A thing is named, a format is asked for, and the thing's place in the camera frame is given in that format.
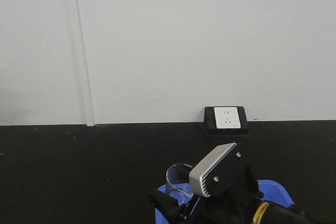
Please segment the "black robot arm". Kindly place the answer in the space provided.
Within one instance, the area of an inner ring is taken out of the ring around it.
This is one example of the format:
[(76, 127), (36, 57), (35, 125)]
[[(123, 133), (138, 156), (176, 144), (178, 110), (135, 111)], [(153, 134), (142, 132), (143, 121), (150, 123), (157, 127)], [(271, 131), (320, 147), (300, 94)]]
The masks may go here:
[(181, 177), (191, 187), (189, 202), (179, 204), (158, 189), (149, 192), (151, 205), (168, 223), (317, 223), (294, 205), (262, 200), (257, 179), (245, 165), (203, 169), (198, 178), (192, 177), (196, 167), (182, 166)]

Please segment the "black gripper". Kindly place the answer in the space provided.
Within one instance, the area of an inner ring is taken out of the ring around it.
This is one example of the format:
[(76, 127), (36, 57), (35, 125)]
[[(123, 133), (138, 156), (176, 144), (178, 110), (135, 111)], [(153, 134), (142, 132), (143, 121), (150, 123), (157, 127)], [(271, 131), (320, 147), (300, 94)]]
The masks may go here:
[(154, 188), (149, 193), (151, 205), (168, 223), (254, 223), (259, 199), (263, 196), (249, 167), (219, 196), (192, 197), (186, 204)]

